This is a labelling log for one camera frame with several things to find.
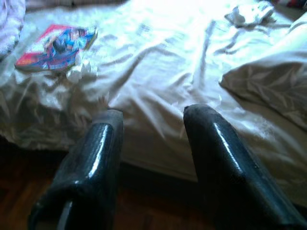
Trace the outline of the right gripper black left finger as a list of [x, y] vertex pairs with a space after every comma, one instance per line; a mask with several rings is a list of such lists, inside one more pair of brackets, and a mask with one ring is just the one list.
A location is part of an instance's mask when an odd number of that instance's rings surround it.
[[28, 229], [113, 228], [123, 133], [123, 113], [104, 111], [71, 147], [50, 187], [33, 205]]

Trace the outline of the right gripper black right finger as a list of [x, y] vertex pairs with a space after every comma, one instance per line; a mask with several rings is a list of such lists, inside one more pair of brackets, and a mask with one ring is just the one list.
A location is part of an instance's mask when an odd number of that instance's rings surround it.
[[218, 230], [304, 230], [307, 220], [221, 114], [185, 107], [198, 183]]

